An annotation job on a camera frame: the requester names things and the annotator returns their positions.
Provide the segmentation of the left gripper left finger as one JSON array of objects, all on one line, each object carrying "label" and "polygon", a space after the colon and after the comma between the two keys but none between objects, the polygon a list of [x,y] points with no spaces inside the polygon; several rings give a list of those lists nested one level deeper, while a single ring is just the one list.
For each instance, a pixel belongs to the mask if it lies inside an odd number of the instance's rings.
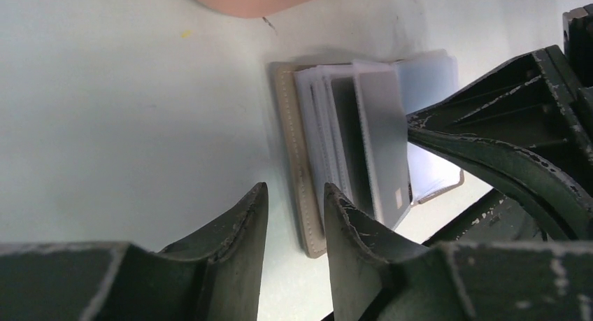
[{"label": "left gripper left finger", "polygon": [[4,243],[2,320],[256,320],[269,217],[257,183],[160,252],[128,242]]}]

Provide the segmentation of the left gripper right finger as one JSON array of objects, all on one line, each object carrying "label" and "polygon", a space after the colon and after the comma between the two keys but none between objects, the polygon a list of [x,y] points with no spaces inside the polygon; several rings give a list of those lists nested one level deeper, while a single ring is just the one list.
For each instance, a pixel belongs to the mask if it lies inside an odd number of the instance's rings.
[{"label": "left gripper right finger", "polygon": [[591,320],[592,243],[408,240],[324,186],[331,320]]}]

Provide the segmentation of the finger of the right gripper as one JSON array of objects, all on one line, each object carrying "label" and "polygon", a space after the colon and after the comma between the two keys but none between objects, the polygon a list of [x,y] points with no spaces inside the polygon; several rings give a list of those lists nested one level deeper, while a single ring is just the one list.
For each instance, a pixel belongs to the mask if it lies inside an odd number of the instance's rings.
[{"label": "finger of the right gripper", "polygon": [[592,196],[552,162],[491,138],[409,128],[409,140],[518,202],[554,240],[592,240]]}]

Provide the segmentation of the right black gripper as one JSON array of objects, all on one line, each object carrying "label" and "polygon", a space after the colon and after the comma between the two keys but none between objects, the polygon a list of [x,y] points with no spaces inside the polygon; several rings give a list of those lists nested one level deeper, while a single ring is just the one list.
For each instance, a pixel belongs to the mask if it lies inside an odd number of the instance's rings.
[{"label": "right black gripper", "polygon": [[483,138],[558,167],[592,168],[592,4],[562,17],[564,54],[549,46],[504,62],[410,115],[410,139]]}]

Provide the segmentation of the grey card holder wallet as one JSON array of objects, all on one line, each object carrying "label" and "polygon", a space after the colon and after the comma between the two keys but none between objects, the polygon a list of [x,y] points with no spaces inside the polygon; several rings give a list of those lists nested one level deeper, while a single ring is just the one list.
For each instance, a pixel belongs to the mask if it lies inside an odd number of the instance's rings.
[{"label": "grey card holder wallet", "polygon": [[[311,258],[318,258],[327,251],[323,209],[325,184],[335,184],[349,198],[345,193],[349,186],[330,81],[347,76],[350,66],[357,63],[384,64],[394,69],[406,117],[443,101],[459,88],[457,60],[444,50],[395,62],[355,60],[336,64],[276,64],[274,83],[290,162],[301,244]],[[412,144],[408,137],[407,162],[410,206],[401,221],[413,206],[464,182],[464,173],[458,166]]]}]

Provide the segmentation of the black credit card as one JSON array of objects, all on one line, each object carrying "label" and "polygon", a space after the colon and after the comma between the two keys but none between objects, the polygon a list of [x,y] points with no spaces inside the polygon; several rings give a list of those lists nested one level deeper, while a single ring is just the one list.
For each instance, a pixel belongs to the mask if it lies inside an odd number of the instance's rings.
[{"label": "black credit card", "polygon": [[389,66],[357,63],[330,81],[345,157],[345,193],[389,229],[410,206],[406,114]]}]

